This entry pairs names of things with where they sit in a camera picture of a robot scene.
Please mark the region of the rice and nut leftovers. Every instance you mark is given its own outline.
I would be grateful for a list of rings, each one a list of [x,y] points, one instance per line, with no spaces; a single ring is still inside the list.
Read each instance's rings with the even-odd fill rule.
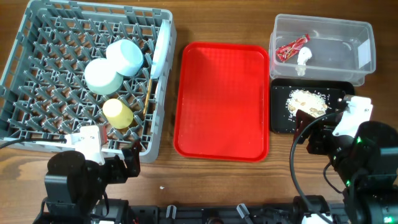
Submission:
[[[312,93],[308,90],[293,90],[286,101],[286,107],[290,117],[295,117],[298,110],[301,110],[315,118],[326,114],[328,105],[325,95]]]

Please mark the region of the yellow plastic cup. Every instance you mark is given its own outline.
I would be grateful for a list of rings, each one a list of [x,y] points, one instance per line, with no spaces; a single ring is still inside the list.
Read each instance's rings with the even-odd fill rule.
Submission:
[[[118,99],[107,100],[102,110],[109,124],[116,129],[127,128],[134,119],[131,109]]]

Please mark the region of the white napkin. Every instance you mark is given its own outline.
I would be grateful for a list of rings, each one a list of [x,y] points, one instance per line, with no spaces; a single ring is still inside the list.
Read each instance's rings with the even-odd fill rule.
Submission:
[[[295,68],[297,71],[297,75],[302,77],[305,75],[306,71],[306,63],[308,60],[312,58],[312,51],[308,47],[302,47],[298,53],[297,64],[298,66]]]

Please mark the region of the red snack wrapper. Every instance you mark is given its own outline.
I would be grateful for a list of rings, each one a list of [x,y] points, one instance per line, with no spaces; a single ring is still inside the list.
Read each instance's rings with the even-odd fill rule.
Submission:
[[[297,40],[279,47],[275,54],[277,58],[282,62],[286,62],[288,59],[299,53],[301,48],[310,40],[309,34],[305,34]]]

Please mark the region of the wooden chopstick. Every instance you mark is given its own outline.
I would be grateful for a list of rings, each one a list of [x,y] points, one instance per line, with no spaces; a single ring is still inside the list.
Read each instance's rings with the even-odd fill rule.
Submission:
[[[148,85],[147,85],[147,94],[146,94],[146,100],[145,100],[144,109],[143,109],[143,115],[144,115],[144,116],[147,114],[147,109],[148,109],[148,104],[149,104],[149,98],[150,98],[151,89],[152,89],[152,81],[153,81],[153,79],[150,79],[150,80],[148,81]]]

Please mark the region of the light green bowl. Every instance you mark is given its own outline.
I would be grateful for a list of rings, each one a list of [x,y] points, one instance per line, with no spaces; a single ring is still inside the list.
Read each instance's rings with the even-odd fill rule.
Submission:
[[[106,58],[96,58],[85,67],[84,78],[89,91],[97,95],[109,95],[118,91],[123,83],[123,76]]]

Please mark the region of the light blue bowl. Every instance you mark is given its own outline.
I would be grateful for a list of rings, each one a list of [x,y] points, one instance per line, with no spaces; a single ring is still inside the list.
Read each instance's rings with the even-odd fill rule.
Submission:
[[[136,75],[144,63],[140,48],[133,41],[126,39],[108,45],[106,58],[114,64],[116,71],[125,77]]]

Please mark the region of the light blue round plate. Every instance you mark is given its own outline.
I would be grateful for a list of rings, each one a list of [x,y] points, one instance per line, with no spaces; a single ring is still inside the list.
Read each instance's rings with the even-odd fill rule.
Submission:
[[[164,69],[167,52],[169,48],[171,25],[169,21],[163,20],[159,29],[157,42],[155,45],[154,56],[152,59],[152,68],[150,78],[155,80],[160,77]]]

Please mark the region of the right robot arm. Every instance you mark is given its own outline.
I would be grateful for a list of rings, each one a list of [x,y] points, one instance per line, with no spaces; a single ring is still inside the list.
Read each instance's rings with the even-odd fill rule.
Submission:
[[[328,156],[345,185],[343,203],[351,223],[397,223],[397,131],[365,121],[353,136],[335,136],[338,116],[314,118],[297,111],[291,153],[307,140],[308,153]]]

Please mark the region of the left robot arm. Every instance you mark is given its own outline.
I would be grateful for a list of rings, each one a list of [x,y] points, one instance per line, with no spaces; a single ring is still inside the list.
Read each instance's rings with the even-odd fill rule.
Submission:
[[[45,197],[34,223],[137,223],[127,200],[109,199],[109,184],[124,184],[141,171],[139,141],[121,149],[104,164],[90,161],[78,151],[54,155],[47,163]]]

